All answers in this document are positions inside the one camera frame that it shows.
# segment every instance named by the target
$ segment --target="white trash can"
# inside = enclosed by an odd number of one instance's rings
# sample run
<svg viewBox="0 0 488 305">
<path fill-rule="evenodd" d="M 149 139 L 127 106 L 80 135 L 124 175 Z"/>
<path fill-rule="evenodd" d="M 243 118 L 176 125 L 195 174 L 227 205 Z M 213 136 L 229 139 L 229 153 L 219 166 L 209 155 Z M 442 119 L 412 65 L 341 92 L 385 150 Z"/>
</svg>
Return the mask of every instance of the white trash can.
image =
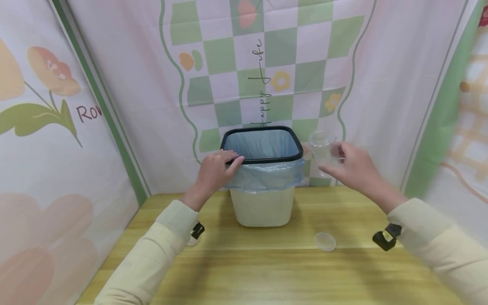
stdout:
<svg viewBox="0 0 488 305">
<path fill-rule="evenodd" d="M 287 224 L 305 163 L 293 130 L 285 126 L 230 130 L 221 148 L 245 158 L 227 185 L 237 221 L 249 227 Z"/>
<path fill-rule="evenodd" d="M 295 187 L 281 191 L 230 190 L 237 221 L 243 226 L 282 226 L 291 218 Z"/>
</svg>

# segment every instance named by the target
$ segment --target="green stripe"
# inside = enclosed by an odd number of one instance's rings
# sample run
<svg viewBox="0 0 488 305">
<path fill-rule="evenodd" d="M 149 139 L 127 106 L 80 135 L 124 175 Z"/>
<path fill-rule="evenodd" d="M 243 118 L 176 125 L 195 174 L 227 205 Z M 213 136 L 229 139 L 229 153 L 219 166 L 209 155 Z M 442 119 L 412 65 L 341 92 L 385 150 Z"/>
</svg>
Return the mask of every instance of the green stripe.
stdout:
<svg viewBox="0 0 488 305">
<path fill-rule="evenodd" d="M 427 192 L 451 143 L 459 112 L 459 83 L 463 80 L 484 1 L 478 1 L 442 81 L 415 156 L 405 195 L 421 198 Z"/>
<path fill-rule="evenodd" d="M 117 120 L 117 123 L 119 124 L 119 129 L 122 132 L 123 137 L 125 138 L 125 142 L 127 143 L 127 146 L 128 146 L 128 148 L 130 150 L 130 153 L 132 155 L 132 159 L 134 160 L 134 162 L 135 162 L 135 164 L 137 166 L 137 169 L 139 170 L 139 175 L 138 176 L 139 176 L 139 178 L 142 178 L 142 181 L 144 182 L 144 185 L 146 187 L 147 193 L 149 194 L 149 196 L 151 196 L 151 190 L 149 189 L 149 186 L 147 185 L 146 179 L 144 178 L 144 174 L 142 173 L 141 167 L 139 166 L 139 162 L 137 161 L 136 154 L 134 153 L 134 150 L 132 149 L 132 146 L 130 145 L 129 138 L 127 137 L 127 135 L 125 133 L 125 130 L 124 130 L 123 126 L 122 126 L 122 122 L 119 119 L 119 115 L 117 114 L 117 111 L 115 110 L 114 104 L 112 102 L 112 98 L 110 97 L 110 94 L 108 93 L 107 87 L 105 86 L 105 83 L 103 82 L 103 78 L 100 75 L 100 71 L 99 71 L 99 69 L 97 67 L 96 61 L 93 59 L 93 56 L 92 56 L 92 54 L 90 52 L 90 49 L 88 48 L 88 44 L 86 43 L 86 40 L 85 40 L 85 38 L 83 36 L 83 33 L 81 32 L 80 27 L 78 26 L 78 22 L 74 18 L 73 12 L 71 11 L 71 8 L 70 8 L 69 4 L 67 4 L 67 6 L 68 6 L 68 9 L 70 10 L 71 16 L 73 16 L 73 20 L 75 22 L 75 25 L 76 25 L 76 28 L 78 30 L 78 33 L 80 34 L 81 40 L 83 41 L 83 44 L 85 45 L 85 50 L 88 53 L 88 56 L 90 57 L 90 60 L 92 62 L 93 67 L 95 68 L 95 72 L 97 73 L 99 82 L 102 84 L 102 88 L 103 88 L 103 90 L 105 92 L 105 95 L 108 98 L 108 102 L 110 103 L 110 106 L 112 107 L 112 111 L 113 111 L 113 113 L 115 115 L 115 119 Z"/>
<path fill-rule="evenodd" d="M 367 28 L 369 27 L 369 23 L 371 22 L 371 19 L 373 18 L 373 13 L 374 9 L 376 8 L 376 0 L 374 0 L 373 7 L 371 9 L 371 14 L 369 15 L 369 19 L 366 23 L 364 31 L 361 33 L 361 36 L 359 36 L 358 42 L 354 46 L 354 51 L 352 52 L 352 76 L 351 76 L 351 84 L 349 85 L 349 90 L 347 91 L 346 97 L 344 97 L 344 100 L 342 103 L 339 105 L 339 108 L 337 109 L 337 120 L 339 121 L 339 124 L 341 124 L 342 127 L 342 141 L 344 142 L 346 140 L 346 124 L 344 124 L 344 121 L 341 118 L 341 109 L 342 106 L 346 103 L 347 99 L 349 98 L 349 95 L 351 94 L 352 91 L 352 86 L 354 85 L 354 73 L 356 72 L 356 52 L 359 47 L 359 43 L 361 42 L 361 39 L 363 39 L 363 36 L 366 33 Z"/>
<path fill-rule="evenodd" d="M 72 27 L 68 21 L 68 18 L 66 17 L 66 13 L 64 12 L 64 10 L 62 8 L 61 0 L 52 0 L 52 3 L 54 5 L 54 8 L 55 8 L 60 20 L 61 20 L 61 23 L 62 23 L 66 33 L 70 39 L 70 42 L 72 43 L 73 48 L 75 49 L 75 52 L 76 52 L 76 54 L 80 60 L 81 66 L 87 75 L 88 82 L 89 82 L 90 87 L 92 88 L 92 90 L 95 94 L 95 98 L 96 98 L 100 108 L 103 111 L 105 120 L 107 121 L 108 127 L 109 127 L 110 131 L 112 132 L 112 136 L 114 137 L 117 148 L 119 149 L 119 152 L 120 152 L 120 155 L 122 157 L 125 169 L 127 171 L 129 179 L 132 183 L 132 187 L 134 188 L 134 191 L 136 193 L 136 198 L 137 198 L 138 204 L 139 204 L 139 206 L 142 206 L 142 204 L 147 200 L 148 194 L 146 193 L 146 191 L 145 191 L 145 189 L 141 183 L 138 172 L 137 172 L 134 164 L 132 163 L 132 160 L 131 160 L 130 155 L 127 151 L 127 148 L 125 147 L 125 145 L 123 143 L 122 137 L 121 137 L 116 125 L 115 125 L 115 122 L 114 122 L 112 115 L 111 115 L 111 113 L 107 107 L 107 104 L 106 104 L 105 100 L 103 99 L 100 88 L 98 87 L 98 84 L 95 81 L 95 77 L 94 77 L 92 71 L 90 70 L 90 66 L 88 65 L 88 62 L 87 62 L 87 60 L 83 54 L 83 51 L 82 51 L 78 41 L 76 40 L 76 36 L 73 32 L 73 29 L 72 29 Z M 90 59 L 94 65 L 94 61 L 93 61 L 93 58 L 91 57 L 91 54 L 89 54 L 89 56 L 90 56 Z M 120 123 L 119 118 L 117 117 L 117 114 L 116 114 L 116 111 L 113 107 L 113 104 L 111 101 L 110 101 L 110 103 L 111 103 L 111 107 L 114 111 L 114 114 L 116 115 L 117 121 L 120 125 L 121 123 Z M 127 136 L 125 135 L 123 129 L 122 129 L 122 132 L 123 132 L 123 135 L 125 137 L 127 144 L 129 145 L 129 141 L 128 141 Z M 136 161 L 136 158 L 134 156 L 134 152 L 132 151 L 132 149 L 131 149 L 131 153 L 133 155 L 134 160 Z"/>
<path fill-rule="evenodd" d="M 180 66 L 178 66 L 178 64 L 176 64 L 174 59 L 169 54 L 168 47 L 166 45 L 166 41 L 164 40 L 164 33 L 163 33 L 164 11 L 165 11 L 165 3 L 164 3 L 164 0 L 161 0 L 161 13 L 159 15 L 159 35 L 161 37 L 161 43 L 163 44 L 163 48 L 164 48 L 164 52 L 166 53 L 166 56 L 168 56 L 169 61 L 178 70 L 178 73 L 180 74 L 180 79 L 181 79 L 181 83 L 182 83 L 180 86 L 180 94 L 178 95 L 179 103 L 180 103 L 180 110 L 183 113 L 185 120 L 193 127 L 193 131 L 195 132 L 195 137 L 193 138 L 193 156 L 195 157 L 195 160 L 198 162 L 198 164 L 202 164 L 202 162 L 200 162 L 200 160 L 198 160 L 197 149 L 196 149 L 197 139 L 198 139 L 198 129 L 195 126 L 195 124 L 190 120 L 190 118 L 187 116 L 187 114 L 183 108 L 183 89 L 184 89 L 183 71 L 180 69 Z"/>
</svg>

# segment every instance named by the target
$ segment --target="table surface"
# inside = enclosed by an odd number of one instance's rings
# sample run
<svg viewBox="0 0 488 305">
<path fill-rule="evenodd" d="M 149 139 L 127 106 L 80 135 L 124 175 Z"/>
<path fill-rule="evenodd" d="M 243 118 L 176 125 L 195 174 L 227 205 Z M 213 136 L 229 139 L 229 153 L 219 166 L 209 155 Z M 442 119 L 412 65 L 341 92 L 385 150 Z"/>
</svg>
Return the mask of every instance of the table surface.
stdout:
<svg viewBox="0 0 488 305">
<path fill-rule="evenodd" d="M 156 195 L 134 217 L 78 304 L 91 305 L 112 272 L 161 211 L 180 195 Z M 299 188 L 290 222 L 247 228 L 227 192 L 215 194 L 199 216 L 201 242 L 176 258 L 155 305 L 460 305 L 400 244 L 382 251 L 372 235 L 386 227 L 381 210 L 345 187 Z M 315 246 L 325 231 L 333 252 Z"/>
</svg>

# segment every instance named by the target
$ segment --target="checkered pattern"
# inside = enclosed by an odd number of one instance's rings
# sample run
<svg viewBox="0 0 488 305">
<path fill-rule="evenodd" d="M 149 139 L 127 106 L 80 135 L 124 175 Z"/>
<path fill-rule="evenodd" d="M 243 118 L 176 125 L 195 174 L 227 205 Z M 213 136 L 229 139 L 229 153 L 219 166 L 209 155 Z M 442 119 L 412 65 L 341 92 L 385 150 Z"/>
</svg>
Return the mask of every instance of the checkered pattern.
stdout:
<svg viewBox="0 0 488 305">
<path fill-rule="evenodd" d="M 373 0 L 173 1 L 164 20 L 184 74 L 183 106 L 202 156 L 234 128 L 326 127 L 351 85 L 352 51 Z M 311 154 L 307 176 L 319 179 Z M 327 184 L 324 179 L 307 181 Z"/>
<path fill-rule="evenodd" d="M 468 72 L 460 85 L 460 118 L 447 162 L 463 165 L 482 183 L 488 178 L 488 55 L 473 55 Z"/>
</svg>

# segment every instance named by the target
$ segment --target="black trash can rim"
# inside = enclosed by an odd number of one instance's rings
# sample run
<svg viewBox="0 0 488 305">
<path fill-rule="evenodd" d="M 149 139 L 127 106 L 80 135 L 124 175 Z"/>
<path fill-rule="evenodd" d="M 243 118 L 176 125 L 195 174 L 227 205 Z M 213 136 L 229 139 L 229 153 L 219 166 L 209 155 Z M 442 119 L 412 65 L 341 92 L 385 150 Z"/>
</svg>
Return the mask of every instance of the black trash can rim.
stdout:
<svg viewBox="0 0 488 305">
<path fill-rule="evenodd" d="M 300 140 L 298 140 L 297 135 L 291 129 L 290 127 L 287 126 L 264 126 L 264 127 L 250 127 L 250 128 L 237 128 L 237 129 L 232 129 L 227 131 L 224 134 L 224 138 L 222 139 L 222 143 L 220 144 L 220 149 L 224 149 L 225 143 L 227 141 L 227 137 L 234 134 L 234 133 L 240 133 L 240 132 L 249 132 L 249 131 L 260 131 L 260 130 L 284 130 L 288 132 L 293 141 L 295 142 L 297 148 L 298 148 L 298 154 L 294 156 L 288 156 L 288 157 L 281 157 L 281 158 L 270 158 L 270 159 L 250 159 L 250 160 L 244 160 L 243 164 L 264 164 L 264 163 L 279 163 L 279 162 L 292 162 L 300 159 L 304 155 L 304 149 L 302 147 L 302 144 L 300 143 Z M 234 160 L 227 162 L 228 165 L 232 164 Z"/>
</svg>

